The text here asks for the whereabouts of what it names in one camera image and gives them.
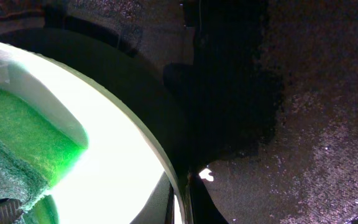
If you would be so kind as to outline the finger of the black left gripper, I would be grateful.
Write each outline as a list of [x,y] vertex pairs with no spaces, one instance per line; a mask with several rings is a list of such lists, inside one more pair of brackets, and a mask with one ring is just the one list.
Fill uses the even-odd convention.
[[0,224],[13,224],[24,213],[21,202],[16,199],[7,199],[0,202]]

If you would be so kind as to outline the green scrubbing sponge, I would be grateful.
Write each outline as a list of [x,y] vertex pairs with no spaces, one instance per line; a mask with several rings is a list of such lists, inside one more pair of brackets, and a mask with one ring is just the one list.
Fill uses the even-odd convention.
[[74,117],[64,129],[0,89],[0,200],[16,199],[30,210],[69,173],[88,140]]

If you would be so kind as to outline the mint green plate front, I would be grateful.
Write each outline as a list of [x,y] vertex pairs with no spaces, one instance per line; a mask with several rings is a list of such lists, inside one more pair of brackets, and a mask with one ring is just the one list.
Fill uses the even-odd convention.
[[0,89],[68,129],[74,117],[88,148],[72,169],[14,223],[131,223],[163,173],[186,223],[178,177],[160,141],[119,98],[52,58],[0,42]]

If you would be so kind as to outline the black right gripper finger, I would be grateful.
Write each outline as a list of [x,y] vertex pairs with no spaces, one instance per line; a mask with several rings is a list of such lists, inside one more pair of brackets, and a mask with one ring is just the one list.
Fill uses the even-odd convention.
[[131,224],[174,224],[174,189],[163,173],[143,209]]

